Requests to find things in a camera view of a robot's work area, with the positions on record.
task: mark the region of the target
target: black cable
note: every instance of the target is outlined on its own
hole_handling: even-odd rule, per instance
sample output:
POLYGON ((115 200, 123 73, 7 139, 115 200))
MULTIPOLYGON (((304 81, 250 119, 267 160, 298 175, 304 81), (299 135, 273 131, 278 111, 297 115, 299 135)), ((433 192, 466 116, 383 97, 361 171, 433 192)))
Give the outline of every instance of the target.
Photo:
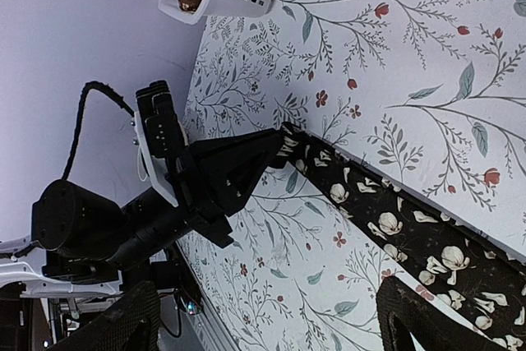
POLYGON ((172 336, 174 339, 179 339, 181 337, 181 334, 182 334, 182 323, 181 323, 181 309, 178 307, 178 330, 179 330, 179 333, 175 334, 173 333, 167 326, 166 324, 163 322, 163 319, 161 318, 160 319, 161 321, 161 325, 163 326, 164 330, 166 330, 166 332, 172 336))
POLYGON ((109 85, 105 85, 102 82, 97 81, 86 83, 86 85, 84 85, 84 88, 82 89, 81 99, 79 100, 79 108, 76 112, 75 133, 73 134, 72 147, 69 151, 69 158, 67 159, 66 168, 64 169, 64 173, 62 175, 62 180, 67 180, 67 178, 69 177, 69 173, 72 170, 73 160, 75 160, 76 148, 79 145, 79 136, 81 135, 82 118, 84 116, 85 102, 91 90, 97 90, 101 94, 106 95, 121 109, 126 110, 128 114, 130 114, 132 117, 134 116, 132 108, 126 104, 124 98, 120 96, 117 92, 115 92, 109 85))

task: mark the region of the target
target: floral tablecloth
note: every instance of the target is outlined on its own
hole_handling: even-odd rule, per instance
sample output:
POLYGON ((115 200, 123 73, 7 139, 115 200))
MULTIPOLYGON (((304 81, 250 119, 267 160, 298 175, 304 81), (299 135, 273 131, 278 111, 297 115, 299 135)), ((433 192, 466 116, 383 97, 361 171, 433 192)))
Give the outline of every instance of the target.
MULTIPOLYGON (((526 0, 275 0, 261 19, 211 17, 185 127, 294 122, 523 259, 525 17, 526 0)), ((441 305, 292 167, 230 221, 231 247, 181 244, 241 349, 381 349, 388 275, 441 305)))

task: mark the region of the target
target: black floral cloth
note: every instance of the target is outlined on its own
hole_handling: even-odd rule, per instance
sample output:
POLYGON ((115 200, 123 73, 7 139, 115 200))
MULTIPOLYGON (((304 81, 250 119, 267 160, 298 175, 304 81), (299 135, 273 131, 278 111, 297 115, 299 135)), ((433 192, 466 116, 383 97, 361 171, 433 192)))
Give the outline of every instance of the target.
POLYGON ((484 237, 290 123, 280 152, 373 242, 444 303, 510 349, 526 341, 524 268, 484 237))

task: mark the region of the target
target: red flower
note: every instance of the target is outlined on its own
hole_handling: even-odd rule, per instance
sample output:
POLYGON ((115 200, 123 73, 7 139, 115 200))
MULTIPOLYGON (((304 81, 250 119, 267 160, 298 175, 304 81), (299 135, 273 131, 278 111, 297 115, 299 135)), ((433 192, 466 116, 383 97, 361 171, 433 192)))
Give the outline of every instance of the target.
POLYGON ((375 8, 375 15, 376 17, 381 19, 381 16, 386 16, 389 13, 389 4, 387 3, 380 3, 375 8))
POLYGON ((342 238, 344 234, 341 233, 341 232, 337 232, 336 236, 334 236, 332 238, 332 241, 336 243, 336 245, 338 246, 338 248, 341 248, 342 247, 342 244, 345 244, 347 242, 347 240, 345 240, 344 238, 342 238))
POLYGON ((381 280, 383 281, 384 279, 386 279, 387 277, 391 277, 392 275, 395 275, 395 273, 392 273, 391 269, 383 270, 381 272, 381 280))
POLYGON ((432 302, 435 297, 431 295, 431 293, 424 287, 423 285, 419 284, 417 286, 416 291, 422 296, 424 299, 428 300, 429 302, 432 302))
POLYGON ((486 183, 487 187, 489 187, 490 184, 497 185, 499 182, 501 182, 501 174, 495 168, 488 169, 484 173, 484 182, 486 183))
POLYGON ((325 106, 329 96, 326 94, 325 90, 322 90, 316 94, 316 107, 325 106))
POLYGON ((349 112, 351 113, 351 117, 355 119, 356 117, 361 117, 362 113, 360 113, 358 110, 360 109, 360 106, 356 105, 354 106, 354 109, 350 109, 349 112))
POLYGON ((358 84, 356 83, 356 80, 353 80, 353 79, 349 79, 349 81, 347 81, 347 86, 350 90, 356 90, 358 88, 358 84))
POLYGON ((464 25, 459 26, 457 30, 459 31, 459 34, 462 36, 469 35, 469 29, 467 26, 464 26, 464 25))

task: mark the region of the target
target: table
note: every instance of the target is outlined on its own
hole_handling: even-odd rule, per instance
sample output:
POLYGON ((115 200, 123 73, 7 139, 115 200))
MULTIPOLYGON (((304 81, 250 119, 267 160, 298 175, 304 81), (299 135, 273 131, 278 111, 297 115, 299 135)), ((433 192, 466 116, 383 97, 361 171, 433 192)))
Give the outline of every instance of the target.
MULTIPOLYGON (((524 259, 526 0, 275 0, 210 17, 191 139, 291 121, 524 259)), ((396 274, 463 321, 292 167, 269 170, 219 250, 182 249, 241 349, 381 349, 374 295, 396 274)))

